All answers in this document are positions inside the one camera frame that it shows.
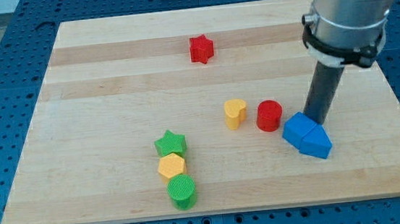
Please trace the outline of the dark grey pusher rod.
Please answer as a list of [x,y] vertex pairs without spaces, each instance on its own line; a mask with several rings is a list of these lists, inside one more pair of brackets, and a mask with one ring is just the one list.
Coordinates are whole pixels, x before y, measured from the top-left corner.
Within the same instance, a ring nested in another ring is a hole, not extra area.
[[329,67],[320,61],[316,63],[303,114],[318,124],[323,124],[344,68]]

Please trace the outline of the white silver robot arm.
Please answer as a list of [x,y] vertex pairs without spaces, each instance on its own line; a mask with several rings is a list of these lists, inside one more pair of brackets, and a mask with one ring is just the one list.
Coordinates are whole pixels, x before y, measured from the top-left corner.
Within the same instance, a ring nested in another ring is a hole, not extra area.
[[302,41],[317,60],[304,115],[322,124],[344,67],[368,69],[386,43],[394,0],[313,0],[302,15]]

